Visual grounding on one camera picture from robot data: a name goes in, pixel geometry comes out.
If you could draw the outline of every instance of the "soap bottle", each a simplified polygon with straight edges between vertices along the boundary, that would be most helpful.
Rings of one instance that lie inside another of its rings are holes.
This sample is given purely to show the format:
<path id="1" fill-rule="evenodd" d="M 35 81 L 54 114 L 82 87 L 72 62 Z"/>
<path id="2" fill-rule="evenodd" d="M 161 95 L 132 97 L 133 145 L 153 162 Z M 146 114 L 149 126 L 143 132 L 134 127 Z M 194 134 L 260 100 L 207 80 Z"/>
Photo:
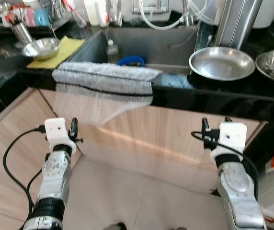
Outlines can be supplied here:
<path id="1" fill-rule="evenodd" d="M 91 25 L 98 26 L 99 19 L 95 10 L 94 0 L 84 0 L 86 12 Z"/>
<path id="2" fill-rule="evenodd" d="M 94 6 L 100 27 L 109 26 L 109 13 L 107 12 L 106 0 L 94 0 Z"/>
<path id="3" fill-rule="evenodd" d="M 108 46 L 106 48 L 106 54 L 109 63 L 117 64 L 120 60 L 119 48 L 114 44 L 113 40 L 108 40 Z"/>

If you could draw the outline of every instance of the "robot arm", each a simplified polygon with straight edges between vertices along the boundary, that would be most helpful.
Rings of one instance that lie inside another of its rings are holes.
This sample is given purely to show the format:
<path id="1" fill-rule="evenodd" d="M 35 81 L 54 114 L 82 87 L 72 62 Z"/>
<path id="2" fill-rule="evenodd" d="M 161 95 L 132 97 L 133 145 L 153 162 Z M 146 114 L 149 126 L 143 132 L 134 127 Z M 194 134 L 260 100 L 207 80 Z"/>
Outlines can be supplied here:
<path id="1" fill-rule="evenodd" d="M 62 230 L 62 219 L 69 197 L 71 156 L 76 151 L 77 120 L 67 132 L 64 118 L 45 121 L 46 137 L 51 154 L 45 162 L 43 181 L 36 205 L 24 224 L 24 230 Z"/>
<path id="2" fill-rule="evenodd" d="M 254 196 L 254 183 L 246 173 L 243 157 L 232 150 L 217 146 L 215 142 L 243 152 L 247 127 L 229 118 L 218 130 L 209 128 L 206 118 L 202 120 L 204 148 L 211 149 L 210 157 L 218 168 L 218 191 L 221 195 L 230 230 L 267 230 L 261 207 Z"/>

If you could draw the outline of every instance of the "metal plate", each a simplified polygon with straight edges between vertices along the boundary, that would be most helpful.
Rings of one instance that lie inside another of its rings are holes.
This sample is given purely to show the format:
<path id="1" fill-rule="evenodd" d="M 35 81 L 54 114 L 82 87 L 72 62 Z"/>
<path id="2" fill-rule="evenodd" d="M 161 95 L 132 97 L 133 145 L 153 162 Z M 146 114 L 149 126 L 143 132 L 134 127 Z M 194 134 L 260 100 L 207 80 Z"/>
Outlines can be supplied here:
<path id="1" fill-rule="evenodd" d="M 195 73 L 219 81 L 242 79 L 255 70 L 249 55 L 229 47 L 200 49 L 190 56 L 189 66 Z"/>
<path id="2" fill-rule="evenodd" d="M 274 71 L 272 71 L 270 68 L 268 68 L 267 64 L 267 55 L 268 53 L 260 54 L 256 58 L 256 68 L 266 77 L 274 80 Z"/>
<path id="3" fill-rule="evenodd" d="M 60 41 L 57 38 L 47 37 L 32 41 L 26 45 L 22 54 L 37 60 L 46 60 L 54 57 L 59 50 Z"/>

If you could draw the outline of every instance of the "towel hanging over counter edge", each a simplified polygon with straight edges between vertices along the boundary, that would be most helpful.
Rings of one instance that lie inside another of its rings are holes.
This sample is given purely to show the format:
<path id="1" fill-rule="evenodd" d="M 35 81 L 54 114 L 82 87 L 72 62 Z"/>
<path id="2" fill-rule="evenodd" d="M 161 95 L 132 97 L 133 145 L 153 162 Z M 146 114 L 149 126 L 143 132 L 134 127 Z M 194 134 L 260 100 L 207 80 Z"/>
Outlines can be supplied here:
<path id="1" fill-rule="evenodd" d="M 57 82 L 53 110 L 62 117 L 101 126 L 115 116 L 153 100 L 151 81 L 162 71 L 92 62 L 64 62 L 52 75 Z"/>

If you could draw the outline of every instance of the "black countertop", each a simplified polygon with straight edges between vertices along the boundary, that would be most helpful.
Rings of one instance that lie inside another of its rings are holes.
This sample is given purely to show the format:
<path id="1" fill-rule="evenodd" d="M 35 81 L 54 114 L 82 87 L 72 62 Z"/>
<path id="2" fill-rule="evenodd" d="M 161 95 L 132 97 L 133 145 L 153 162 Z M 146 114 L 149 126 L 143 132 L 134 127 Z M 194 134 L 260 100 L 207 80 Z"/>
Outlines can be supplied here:
<path id="1" fill-rule="evenodd" d="M 202 24 L 200 29 L 206 40 L 215 30 L 214 27 L 202 27 Z M 80 29 L 74 23 L 68 23 L 57 30 L 57 37 L 66 35 L 87 40 L 98 31 L 96 27 Z M 14 48 L 14 42 L 13 36 L 0 39 L 0 49 L 7 47 L 5 50 L 12 51 L 7 52 L 9 54 L 2 51 L 0 55 L 0 112 L 27 87 L 55 90 L 52 70 L 27 69 L 25 65 L 31 59 L 17 56 L 19 52 Z M 245 52 L 255 59 L 260 53 L 272 49 L 274 23 L 269 29 L 252 31 Z M 268 140 L 274 142 L 274 81 L 257 70 L 249 77 L 234 82 L 213 81 L 197 74 L 188 77 L 161 74 L 153 81 L 152 88 L 152 105 L 155 106 L 269 121 L 270 125 L 263 129 L 247 154 L 263 163 L 274 153 L 274 144 L 268 144 Z"/>

